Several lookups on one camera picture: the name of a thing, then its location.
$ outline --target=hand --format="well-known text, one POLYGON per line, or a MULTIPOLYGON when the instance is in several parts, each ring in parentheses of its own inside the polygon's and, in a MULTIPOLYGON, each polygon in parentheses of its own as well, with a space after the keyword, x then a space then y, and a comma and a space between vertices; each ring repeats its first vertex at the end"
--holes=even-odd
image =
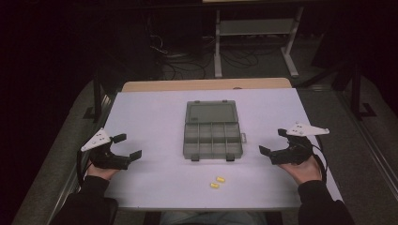
POLYGON ((282 164, 279 167, 286 170, 299 185, 307 181, 322 180, 319 165, 313 156, 299 165, 282 164))
POLYGON ((101 169, 101 168, 95 167, 94 164, 91 164, 88 167, 87 175, 98 176, 105 180, 111 180, 112 177, 115 175, 115 173, 117 173, 119 171, 120 170, 115 170, 115 169, 101 169))

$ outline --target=table leg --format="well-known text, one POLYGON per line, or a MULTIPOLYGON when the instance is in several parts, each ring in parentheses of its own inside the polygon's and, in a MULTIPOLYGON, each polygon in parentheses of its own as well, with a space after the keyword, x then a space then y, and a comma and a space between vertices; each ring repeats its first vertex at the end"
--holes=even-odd
POLYGON ((222 77, 222 59, 220 57, 220 11, 217 10, 216 17, 216 51, 214 53, 214 76, 222 77))
POLYGON ((293 63, 292 57, 290 56, 290 51, 292 50, 293 42, 295 41, 296 33, 299 28, 299 20, 301 19, 301 14, 303 9, 304 7, 298 8, 298 12, 292 24, 292 29, 290 30, 290 35, 287 44, 285 47, 281 47, 284 62, 286 63, 287 68, 289 69, 290 75, 292 77, 297 77, 299 75, 295 67, 295 64, 293 63))

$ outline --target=cable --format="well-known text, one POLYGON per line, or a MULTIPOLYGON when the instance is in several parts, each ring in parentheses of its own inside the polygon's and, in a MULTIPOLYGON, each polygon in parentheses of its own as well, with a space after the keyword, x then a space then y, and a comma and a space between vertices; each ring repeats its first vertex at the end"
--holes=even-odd
POLYGON ((220 52, 220 56, 222 56, 222 58, 224 59, 224 61, 225 61, 227 64, 229 64, 231 67, 234 67, 234 68, 250 68, 250 67, 254 66, 254 65, 252 65, 252 64, 250 64, 250 63, 249 63, 249 64, 244 64, 244 63, 242 63, 242 62, 239 62, 238 60, 234 60, 234 59, 232 59, 231 57, 229 57, 229 56, 227 56, 226 54, 221 53, 221 52, 220 52))
MULTIPOLYGON (((204 57, 206 57, 208 54, 213 54, 213 51, 209 51, 209 52, 205 52, 205 54, 202 54, 204 57)), ((184 57, 180 57, 180 58, 165 58, 163 57, 161 59, 161 64, 163 64, 163 66, 167 66, 170 67, 173 71, 163 71, 164 73, 166 72, 173 72, 174 76, 172 78, 172 80, 175 78, 175 76, 177 74, 179 74, 181 76, 181 79, 184 79, 183 74, 178 70, 183 70, 183 71, 189 71, 189 72, 193 72, 193 71, 198 71, 198 70, 202 70, 203 71, 203 75, 201 79, 204 79, 207 75, 206 73, 206 67, 212 62, 212 57, 209 57, 208 60, 205 61, 204 65, 201 65, 201 62, 203 62, 203 59, 200 60, 198 58, 196 58, 195 55, 192 54, 187 54, 184 57)))
POLYGON ((151 35, 150 36, 151 38, 158 38, 160 41, 161 41, 161 45, 160 45, 160 49, 163 47, 163 39, 161 38, 161 37, 159 37, 159 36, 156 36, 156 35, 151 35))
POLYGON ((172 77, 172 79, 170 79, 170 80, 167 80, 166 74, 163 74, 163 79, 164 79, 165 81, 172 81, 176 75, 179 75, 179 76, 181 77, 181 80, 184 80, 184 77, 183 77, 182 73, 179 72, 179 71, 164 71, 164 70, 163 70, 162 72, 163 72, 163 73, 173 73, 173 74, 174 74, 173 77, 172 77))
POLYGON ((167 54, 168 52, 166 50, 161 50, 156 48, 155 46, 150 45, 149 48, 158 51, 159 53, 167 54))
POLYGON ((80 150, 77 151, 77 156, 76 156, 76 175, 77 175, 77 180, 79 182, 79 186, 81 187, 83 185, 84 179, 82 174, 82 151, 80 150))
POLYGON ((319 147, 320 147, 320 149, 319 149, 319 151, 321 151, 322 153, 323 153, 323 144, 322 144, 322 141, 321 141, 321 139, 319 138, 319 135, 315 135, 315 137, 316 137, 316 140, 318 141, 318 143, 319 143, 319 147))
POLYGON ((252 52, 244 52, 244 51, 233 51, 233 50, 228 50, 228 52, 229 53, 231 53, 232 55, 234 55, 234 57, 236 58, 236 59, 247 59, 248 61, 250 61, 249 59, 248 59, 248 57, 250 57, 250 56, 254 56, 255 58, 257 58, 255 55, 253 55, 253 52, 254 51, 252 51, 252 52))
POLYGON ((326 163, 326 165, 325 165, 325 173, 326 173, 326 172, 328 171, 328 167, 329 167, 328 159, 326 158, 326 156, 325 156, 323 150, 321 150, 321 149, 320 149, 318 146, 316 146, 316 145, 313 145, 313 147, 317 148, 317 149, 322 153, 322 156, 324 157, 325 163, 326 163))
POLYGON ((91 165, 93 165, 92 162, 90 162, 90 164, 88 164, 88 166, 84 169, 84 171, 82 172, 82 174, 85 174, 85 173, 87 172, 88 168, 89 168, 91 165))

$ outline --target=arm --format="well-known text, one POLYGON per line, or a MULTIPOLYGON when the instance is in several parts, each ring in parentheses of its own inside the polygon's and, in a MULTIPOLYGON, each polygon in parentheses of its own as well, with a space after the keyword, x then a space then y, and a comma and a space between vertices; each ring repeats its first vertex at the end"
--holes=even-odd
POLYGON ((355 224, 345 205, 334 201, 322 181, 307 181, 298 187, 301 207, 298 224, 351 225, 355 224))
POLYGON ((79 193, 68 196, 51 224, 107 225, 110 215, 108 205, 104 201, 104 193, 109 186, 109 180, 117 172, 91 165, 79 193))
POLYGON ((355 224, 344 203, 331 198, 314 157, 299 165, 283 164, 280 167, 298 183, 302 203, 298 211, 298 224, 355 224))

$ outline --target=person's leg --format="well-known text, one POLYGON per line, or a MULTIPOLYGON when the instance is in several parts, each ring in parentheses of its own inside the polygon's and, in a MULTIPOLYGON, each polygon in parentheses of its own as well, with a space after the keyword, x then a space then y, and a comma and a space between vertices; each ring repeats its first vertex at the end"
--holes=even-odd
POLYGON ((161 225, 202 223, 217 225, 267 225, 263 212, 163 212, 161 225))

